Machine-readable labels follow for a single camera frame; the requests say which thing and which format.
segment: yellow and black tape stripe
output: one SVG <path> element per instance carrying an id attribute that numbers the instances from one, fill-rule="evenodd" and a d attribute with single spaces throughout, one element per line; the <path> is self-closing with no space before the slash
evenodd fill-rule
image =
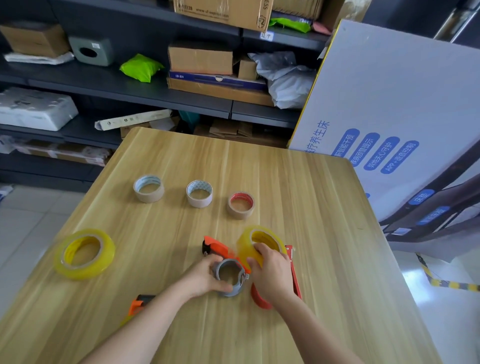
<path id="1" fill-rule="evenodd" d="M 452 282 L 450 280 L 434 278 L 433 273 L 427 267 L 427 263 L 425 262 L 425 260 L 421 257 L 420 254 L 418 254 L 418 253 L 416 253 L 416 254 L 417 254 L 417 258 L 419 259 L 419 262 L 421 263 L 421 267 L 423 268 L 423 271 L 427 275 L 428 282 L 430 282 L 430 284 L 432 286 L 453 288 L 453 289 L 456 289 L 456 290 L 466 290 L 466 291 L 480 292 L 480 286 L 478 284 Z"/>

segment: wood grain tabletop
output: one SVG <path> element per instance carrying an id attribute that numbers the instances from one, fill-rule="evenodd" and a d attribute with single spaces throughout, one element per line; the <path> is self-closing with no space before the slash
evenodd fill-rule
<path id="1" fill-rule="evenodd" d="M 165 185 L 139 202 L 142 175 Z M 213 201 L 191 207 L 185 188 L 212 185 Z M 227 213 L 247 191 L 247 220 Z M 117 251 L 100 276 L 71 281 L 40 260 L 0 322 L 0 363 L 77 363 L 113 333 L 138 294 L 156 294 L 201 258 L 204 235 L 235 247 L 249 225 L 295 247 L 305 303 L 366 363 L 440 363 L 432 339 L 349 161 L 344 158 L 133 129 L 58 233 L 110 235 Z M 301 363 L 280 316 L 255 305 L 250 284 L 232 298 L 212 292 L 184 305 L 153 363 Z"/>

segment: yellow tape roll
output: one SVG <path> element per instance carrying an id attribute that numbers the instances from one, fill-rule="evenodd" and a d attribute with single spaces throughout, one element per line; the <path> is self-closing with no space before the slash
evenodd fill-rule
<path id="1" fill-rule="evenodd" d="M 262 255 L 253 247 L 255 243 L 265 243 L 271 249 L 287 254 L 285 245 L 273 231 L 259 225 L 249 226 L 237 241 L 238 258 L 248 269 L 251 268 L 247 263 L 247 257 L 249 256 L 254 258 L 260 266 L 264 263 Z"/>
<path id="2" fill-rule="evenodd" d="M 75 253 L 87 244 L 100 244 L 100 249 L 93 260 L 80 266 L 72 265 Z M 70 279 L 88 279 L 103 272 L 113 261 L 115 245 L 102 230 L 85 229 L 65 238 L 58 246 L 54 257 L 54 268 Z"/>

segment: green plastic bag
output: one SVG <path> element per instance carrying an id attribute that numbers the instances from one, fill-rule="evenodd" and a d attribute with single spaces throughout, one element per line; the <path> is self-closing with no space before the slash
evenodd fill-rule
<path id="1" fill-rule="evenodd" d="M 270 22 L 268 23 L 268 26 L 272 26 L 275 24 L 280 24 L 283 26 L 286 26 L 287 28 L 292 28 L 295 30 L 298 30 L 299 32 L 302 33 L 308 33 L 311 31 L 310 25 L 307 23 L 302 23 L 302 22 L 294 22 L 293 20 L 290 19 L 285 19 L 285 18 L 273 18 L 270 19 Z"/>
<path id="2" fill-rule="evenodd" d="M 150 82 L 152 76 L 158 70 L 164 68 L 165 67 L 160 62 L 145 57 L 144 55 L 137 54 L 135 57 L 122 64 L 120 66 L 120 71 L 141 82 Z"/>

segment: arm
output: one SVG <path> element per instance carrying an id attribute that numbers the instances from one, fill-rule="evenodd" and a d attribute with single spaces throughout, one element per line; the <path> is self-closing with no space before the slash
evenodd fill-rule
<path id="1" fill-rule="evenodd" d="M 263 267 L 248 258 L 259 294 L 272 304 L 292 334 L 304 363 L 361 364 L 362 361 L 320 323 L 293 292 L 290 259 L 263 243 L 255 248 L 264 257 Z"/>
<path id="2" fill-rule="evenodd" d="M 193 265 L 180 280 L 155 297 L 80 364 L 149 364 L 184 303 L 210 291 L 232 291 L 231 284 L 211 275 L 212 265 L 222 259 L 218 255 L 209 255 Z"/>

